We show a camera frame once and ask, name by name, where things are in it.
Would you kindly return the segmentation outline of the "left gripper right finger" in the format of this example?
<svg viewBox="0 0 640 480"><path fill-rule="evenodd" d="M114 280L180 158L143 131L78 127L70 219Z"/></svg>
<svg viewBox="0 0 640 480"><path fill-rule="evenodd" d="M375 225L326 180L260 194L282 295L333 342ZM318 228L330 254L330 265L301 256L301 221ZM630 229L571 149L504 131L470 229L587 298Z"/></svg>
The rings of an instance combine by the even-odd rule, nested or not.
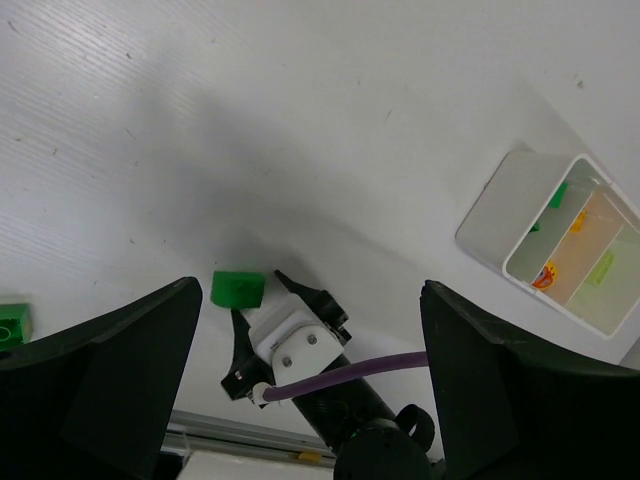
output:
<svg viewBox="0 0 640 480"><path fill-rule="evenodd" d="M422 330L448 479L636 479L639 373L426 281Z"/></svg>

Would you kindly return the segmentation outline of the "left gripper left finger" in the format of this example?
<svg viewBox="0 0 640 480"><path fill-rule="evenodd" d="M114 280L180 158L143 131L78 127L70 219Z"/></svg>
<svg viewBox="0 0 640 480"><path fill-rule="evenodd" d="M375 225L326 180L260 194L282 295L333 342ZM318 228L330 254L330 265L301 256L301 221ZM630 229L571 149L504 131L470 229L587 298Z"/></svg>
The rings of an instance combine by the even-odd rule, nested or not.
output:
<svg viewBox="0 0 640 480"><path fill-rule="evenodd" d="M3 352L2 478L152 478L202 300L183 277Z"/></svg>

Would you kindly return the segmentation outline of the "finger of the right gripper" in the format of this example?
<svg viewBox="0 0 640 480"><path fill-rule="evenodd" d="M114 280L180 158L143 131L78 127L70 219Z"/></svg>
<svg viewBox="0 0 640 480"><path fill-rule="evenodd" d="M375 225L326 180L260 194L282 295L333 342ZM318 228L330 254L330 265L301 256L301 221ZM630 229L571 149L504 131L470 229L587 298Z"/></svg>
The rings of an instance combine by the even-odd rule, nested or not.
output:
<svg viewBox="0 0 640 480"><path fill-rule="evenodd" d="M232 309L234 333L233 356L230 369L221 380L221 386L231 400L252 395L258 383L273 384L272 369L255 353L249 338L250 325L241 311Z"/></svg>
<svg viewBox="0 0 640 480"><path fill-rule="evenodd" d="M318 319L337 336L342 345L350 341L350 333L344 327L349 316L327 290L298 283L278 269L274 271L274 275L290 293L301 298Z"/></svg>

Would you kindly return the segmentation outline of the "green lego table edge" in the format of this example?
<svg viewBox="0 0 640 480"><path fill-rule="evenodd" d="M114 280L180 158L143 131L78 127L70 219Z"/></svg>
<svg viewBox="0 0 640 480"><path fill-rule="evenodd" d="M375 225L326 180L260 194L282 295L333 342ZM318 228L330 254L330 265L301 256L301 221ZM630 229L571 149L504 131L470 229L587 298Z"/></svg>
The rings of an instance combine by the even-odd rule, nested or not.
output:
<svg viewBox="0 0 640 480"><path fill-rule="evenodd" d="M29 343L33 334L29 304L0 306L0 348L8 350Z"/></svg>

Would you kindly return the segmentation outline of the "pale green 2x3 lego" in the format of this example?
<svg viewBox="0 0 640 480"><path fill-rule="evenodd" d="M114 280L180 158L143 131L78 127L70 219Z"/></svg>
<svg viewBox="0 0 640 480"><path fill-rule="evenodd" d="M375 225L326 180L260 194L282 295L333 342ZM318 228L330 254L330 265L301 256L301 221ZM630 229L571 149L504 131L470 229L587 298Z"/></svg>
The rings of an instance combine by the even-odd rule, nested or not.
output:
<svg viewBox="0 0 640 480"><path fill-rule="evenodd" d="M600 286L608 275L614 262L615 254L611 250L605 251L589 273L586 281L591 285Z"/></svg>

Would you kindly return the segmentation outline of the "white divided plastic tray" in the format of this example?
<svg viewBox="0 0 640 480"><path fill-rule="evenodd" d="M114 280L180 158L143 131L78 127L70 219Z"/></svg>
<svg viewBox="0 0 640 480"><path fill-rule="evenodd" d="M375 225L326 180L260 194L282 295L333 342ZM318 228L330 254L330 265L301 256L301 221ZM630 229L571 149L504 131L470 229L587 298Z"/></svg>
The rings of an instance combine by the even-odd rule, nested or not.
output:
<svg viewBox="0 0 640 480"><path fill-rule="evenodd" d="M548 203L569 187L558 209ZM578 214L579 233L569 231ZM639 210L586 154L512 151L460 224L457 244L540 301L604 338L639 305ZM603 253L615 254L600 286L586 279ZM547 261L558 274L546 291L532 286Z"/></svg>

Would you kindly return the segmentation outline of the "green 2x3 lego brick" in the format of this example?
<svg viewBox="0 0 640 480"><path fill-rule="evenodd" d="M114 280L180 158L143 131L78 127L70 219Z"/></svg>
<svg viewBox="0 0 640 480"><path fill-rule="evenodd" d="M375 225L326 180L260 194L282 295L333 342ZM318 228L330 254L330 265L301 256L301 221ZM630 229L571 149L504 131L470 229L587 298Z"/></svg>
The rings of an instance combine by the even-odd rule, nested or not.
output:
<svg viewBox="0 0 640 480"><path fill-rule="evenodd" d="M568 187L569 187L569 184L566 181L563 181L558 186L557 190L549 200L549 203L548 203L549 208L558 209L562 205L562 202Z"/></svg>

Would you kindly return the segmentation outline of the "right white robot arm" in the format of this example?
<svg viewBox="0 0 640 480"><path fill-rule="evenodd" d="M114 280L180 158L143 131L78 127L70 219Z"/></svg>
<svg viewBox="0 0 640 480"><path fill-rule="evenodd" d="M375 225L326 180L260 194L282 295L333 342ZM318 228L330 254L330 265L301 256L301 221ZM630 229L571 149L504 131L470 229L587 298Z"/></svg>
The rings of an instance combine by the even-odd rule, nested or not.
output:
<svg viewBox="0 0 640 480"><path fill-rule="evenodd" d="M274 273L280 300L251 325L245 313L262 306L262 273L217 271L210 299L229 310L233 356L221 386L233 400L258 408L291 401L335 455L336 479L431 479L427 457L435 424L409 404L394 413L367 382L381 373L425 367L425 352L350 362L347 313L326 290Z"/></svg>

